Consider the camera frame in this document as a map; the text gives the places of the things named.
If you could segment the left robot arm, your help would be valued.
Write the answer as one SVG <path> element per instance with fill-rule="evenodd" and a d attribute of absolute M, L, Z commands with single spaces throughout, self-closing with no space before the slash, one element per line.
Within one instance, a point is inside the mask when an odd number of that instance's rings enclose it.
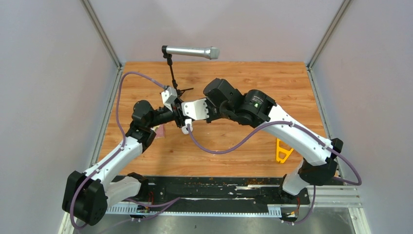
<path fill-rule="evenodd" d="M 122 141 L 101 161 L 84 172 L 73 171 L 67 178 L 62 209 L 70 215 L 75 229 L 80 220 L 84 225 L 97 224 L 109 207 L 133 197 L 144 201 L 149 196 L 147 179 L 130 173 L 121 180 L 113 179 L 133 159 L 143 154 L 152 144 L 156 133 L 152 127 L 175 121 L 175 108 L 153 109 L 146 100 L 133 107 L 132 121 Z"/>

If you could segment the white earbud charging case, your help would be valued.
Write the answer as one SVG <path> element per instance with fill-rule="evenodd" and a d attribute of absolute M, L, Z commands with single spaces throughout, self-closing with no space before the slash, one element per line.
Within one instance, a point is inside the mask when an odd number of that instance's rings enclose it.
<path fill-rule="evenodd" d="M 181 128 L 181 131 L 184 135 L 189 135 L 190 132 L 193 132 L 192 124 L 187 124 Z"/>

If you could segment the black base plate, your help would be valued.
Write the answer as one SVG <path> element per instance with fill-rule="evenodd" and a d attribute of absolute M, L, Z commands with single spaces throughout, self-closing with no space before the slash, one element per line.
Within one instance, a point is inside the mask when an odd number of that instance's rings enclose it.
<path fill-rule="evenodd" d="M 292 209 L 310 204 L 308 190 L 297 198 L 281 198 L 280 177 L 187 177 L 148 176 L 143 192 L 133 197 L 139 202 L 162 204 L 177 199 L 175 204 L 195 201 L 249 201 L 256 204 L 286 205 Z"/>

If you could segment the silver microphone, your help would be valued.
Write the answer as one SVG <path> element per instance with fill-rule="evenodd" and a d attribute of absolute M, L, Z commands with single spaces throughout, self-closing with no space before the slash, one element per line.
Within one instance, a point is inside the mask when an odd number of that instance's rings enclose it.
<path fill-rule="evenodd" d="M 162 52 L 170 55 L 200 57 L 205 59 L 218 59 L 220 49 L 216 47 L 193 48 L 193 47 L 179 47 L 179 46 L 162 46 Z"/>

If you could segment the yellow triangular plastic frame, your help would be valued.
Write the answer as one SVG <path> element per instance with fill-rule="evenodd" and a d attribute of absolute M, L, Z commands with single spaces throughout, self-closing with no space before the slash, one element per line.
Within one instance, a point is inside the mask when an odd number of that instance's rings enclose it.
<path fill-rule="evenodd" d="M 275 160 L 276 160 L 276 162 L 278 162 L 280 164 L 284 164 L 294 151 L 293 148 L 290 147 L 290 148 L 286 149 L 286 148 L 283 147 L 283 145 L 286 145 L 286 143 L 284 143 L 279 138 L 276 139 Z"/>

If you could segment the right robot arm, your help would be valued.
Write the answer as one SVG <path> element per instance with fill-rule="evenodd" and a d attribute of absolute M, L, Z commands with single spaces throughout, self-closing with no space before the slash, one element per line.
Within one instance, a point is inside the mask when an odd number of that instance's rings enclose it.
<path fill-rule="evenodd" d="M 207 123 L 226 118 L 250 126 L 254 132 L 266 131 L 302 156 L 299 166 L 283 177 L 278 190 L 283 203 L 293 202 L 306 186 L 325 185 L 335 176 L 338 164 L 332 150 L 339 152 L 343 142 L 309 130 L 266 93 L 252 89 L 242 94 L 227 80 L 216 78 L 204 88 L 203 94 L 211 111 Z"/>

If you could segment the perforated metal rail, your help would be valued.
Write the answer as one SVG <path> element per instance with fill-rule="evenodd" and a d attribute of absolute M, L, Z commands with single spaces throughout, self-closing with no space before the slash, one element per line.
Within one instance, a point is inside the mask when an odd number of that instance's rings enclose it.
<path fill-rule="evenodd" d="M 152 216 L 161 208 L 141 209 L 136 204 L 119 203 L 106 211 L 108 215 L 142 215 Z M 249 201 L 195 201 L 192 203 L 175 204 L 161 212 L 160 215 L 170 216 L 215 216 L 215 217 L 282 217 L 281 208 L 275 205 L 256 204 Z"/>

